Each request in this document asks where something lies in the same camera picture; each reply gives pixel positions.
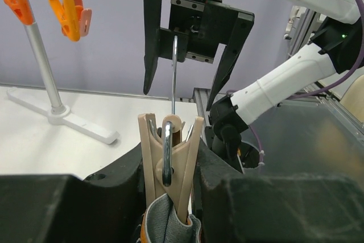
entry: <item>gray cloth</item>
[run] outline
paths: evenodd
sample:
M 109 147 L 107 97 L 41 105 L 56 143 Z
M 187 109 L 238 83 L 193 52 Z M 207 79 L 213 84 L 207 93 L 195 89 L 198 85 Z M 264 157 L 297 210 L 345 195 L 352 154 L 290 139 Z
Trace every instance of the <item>gray cloth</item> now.
M 185 225 L 178 217 L 167 194 L 156 199 L 145 214 L 145 231 L 148 243 L 200 243 L 201 222 L 188 216 L 192 225 Z

